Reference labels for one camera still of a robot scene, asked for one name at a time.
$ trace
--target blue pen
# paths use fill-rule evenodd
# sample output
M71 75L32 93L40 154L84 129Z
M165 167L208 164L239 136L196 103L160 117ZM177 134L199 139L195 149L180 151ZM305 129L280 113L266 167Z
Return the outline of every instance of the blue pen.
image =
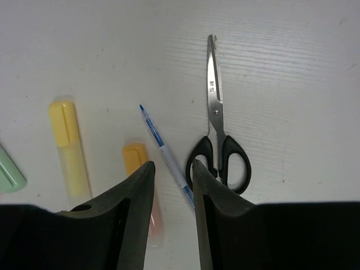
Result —
M194 196L192 194L191 189L186 183L185 177L180 170L179 164L176 162L174 155L171 153L170 148L168 148L163 140L160 137L158 130L155 128L153 122L151 121L147 111L144 109L142 105L140 105L141 113L143 115L144 121L151 131L152 135L156 139L157 145L159 145L161 154L169 167L171 174L175 178L176 182L179 184L183 192L185 193L186 197L188 198L189 202L191 203L192 207L195 208L194 204Z

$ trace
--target black scissor handle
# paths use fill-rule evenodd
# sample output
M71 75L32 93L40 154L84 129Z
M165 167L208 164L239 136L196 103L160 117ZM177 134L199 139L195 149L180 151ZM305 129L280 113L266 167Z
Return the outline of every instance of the black scissor handle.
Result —
M229 158L232 154L238 154L241 156L245 163L245 178L241 182L240 186L233 189L232 191L237 194L242 194L248 188L251 178L251 165L248 155L242 149L242 147L231 137L226 136L224 143L223 143L223 168L219 171L219 176L222 179L222 183L228 187L227 177L228 177L228 170L229 170Z
M185 177L186 177L186 182L189 185L191 190L192 190L192 179L191 179L191 175L190 175L191 164L192 164L192 161L194 160L194 158L199 155L205 156L205 158L208 162L209 172L211 172L211 174L214 177L218 176L217 170L214 169L213 145L212 145L212 142L210 141L210 139L207 136L205 136L201 140L199 140L197 145L192 150L189 158L187 159L187 163L186 163L186 167L185 167Z

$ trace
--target white table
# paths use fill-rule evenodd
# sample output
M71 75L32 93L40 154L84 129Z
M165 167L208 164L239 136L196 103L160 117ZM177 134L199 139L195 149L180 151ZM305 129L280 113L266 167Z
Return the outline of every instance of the white table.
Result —
M225 130L253 166L244 197L358 200L359 12L358 0L2 1L0 141L28 185L0 202L69 208L47 107L71 97L94 195L125 179L126 142L144 140L156 164L166 239L145 269L199 269L194 215L138 104L184 166L208 128L210 33Z

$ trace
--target green highlighter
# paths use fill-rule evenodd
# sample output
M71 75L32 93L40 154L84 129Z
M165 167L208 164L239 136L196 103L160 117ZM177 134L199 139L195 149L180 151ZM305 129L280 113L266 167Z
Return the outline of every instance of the green highlighter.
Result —
M26 186L26 180L0 145L0 191L12 193Z

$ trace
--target scissors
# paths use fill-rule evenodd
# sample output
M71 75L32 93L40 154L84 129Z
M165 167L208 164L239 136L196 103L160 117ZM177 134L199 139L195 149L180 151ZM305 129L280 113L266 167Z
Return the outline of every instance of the scissors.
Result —
M195 157L205 156L208 162L208 170L217 178L218 173L220 181L228 186L228 166L229 158L232 154L238 154L245 164L245 176L240 185L232 188L237 194L242 194L248 187L251 178L250 160L242 147L229 135L224 132L224 118L223 118L223 94L221 86L221 75L219 65L217 63L217 52L215 35L210 35L208 38L208 114L209 114L209 134L203 137L192 150L185 168L186 182L192 190L192 180L190 169L192 161ZM213 144L210 138L215 137L217 141L217 155L218 164L214 160Z

